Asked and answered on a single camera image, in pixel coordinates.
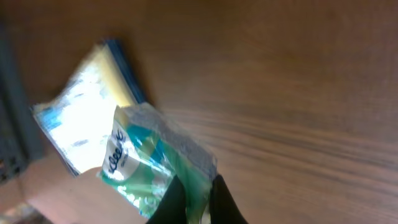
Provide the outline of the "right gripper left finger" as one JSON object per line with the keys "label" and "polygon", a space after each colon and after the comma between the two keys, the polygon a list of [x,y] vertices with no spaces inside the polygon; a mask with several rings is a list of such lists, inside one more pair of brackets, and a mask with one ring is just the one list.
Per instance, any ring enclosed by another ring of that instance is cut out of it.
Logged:
{"label": "right gripper left finger", "polygon": [[186,224],[185,189],[175,176],[164,194],[157,210],[146,224]]}

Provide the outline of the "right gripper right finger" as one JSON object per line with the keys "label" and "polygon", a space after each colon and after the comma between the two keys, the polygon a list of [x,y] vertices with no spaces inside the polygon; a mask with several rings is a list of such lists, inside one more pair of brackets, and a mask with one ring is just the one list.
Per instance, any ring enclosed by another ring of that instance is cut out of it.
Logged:
{"label": "right gripper right finger", "polygon": [[213,180],[209,202],[211,224],[248,224],[236,205],[222,175]]}

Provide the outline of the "cream snack bag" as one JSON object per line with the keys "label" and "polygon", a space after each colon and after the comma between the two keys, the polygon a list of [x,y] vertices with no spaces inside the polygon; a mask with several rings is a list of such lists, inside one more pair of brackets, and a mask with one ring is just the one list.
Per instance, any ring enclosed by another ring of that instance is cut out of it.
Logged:
{"label": "cream snack bag", "polygon": [[103,163],[116,107],[147,101],[119,40],[95,45],[51,101],[32,114],[72,175]]}

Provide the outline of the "grey plastic basket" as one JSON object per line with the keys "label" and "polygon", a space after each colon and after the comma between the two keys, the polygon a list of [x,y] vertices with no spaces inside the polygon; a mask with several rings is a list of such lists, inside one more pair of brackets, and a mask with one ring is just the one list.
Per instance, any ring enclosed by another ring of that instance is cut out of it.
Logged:
{"label": "grey plastic basket", "polygon": [[44,149],[19,79],[4,26],[1,26],[1,185],[23,173]]}

